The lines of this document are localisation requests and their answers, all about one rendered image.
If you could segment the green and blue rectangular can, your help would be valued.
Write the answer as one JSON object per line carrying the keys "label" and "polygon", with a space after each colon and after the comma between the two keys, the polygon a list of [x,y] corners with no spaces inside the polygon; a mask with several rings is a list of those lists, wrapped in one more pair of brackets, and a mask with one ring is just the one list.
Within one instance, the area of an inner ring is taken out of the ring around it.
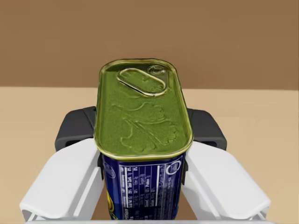
{"label": "green and blue rectangular can", "polygon": [[192,126],[176,69],[120,59],[99,72],[94,140],[113,220],[172,220]]}

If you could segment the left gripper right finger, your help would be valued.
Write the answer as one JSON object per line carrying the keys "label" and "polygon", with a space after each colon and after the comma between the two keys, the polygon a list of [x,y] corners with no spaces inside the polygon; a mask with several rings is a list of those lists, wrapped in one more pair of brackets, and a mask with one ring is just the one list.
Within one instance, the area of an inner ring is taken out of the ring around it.
{"label": "left gripper right finger", "polygon": [[238,160],[212,115],[188,109],[194,140],[182,192],[198,220],[265,220],[271,201]]}

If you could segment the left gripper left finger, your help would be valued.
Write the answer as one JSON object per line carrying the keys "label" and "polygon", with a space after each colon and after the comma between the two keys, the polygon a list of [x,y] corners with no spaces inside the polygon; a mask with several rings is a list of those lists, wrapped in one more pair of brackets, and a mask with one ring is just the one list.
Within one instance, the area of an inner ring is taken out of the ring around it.
{"label": "left gripper left finger", "polygon": [[93,140],[96,107],[66,114],[56,152],[20,202],[26,221],[91,220],[104,187],[100,152]]}

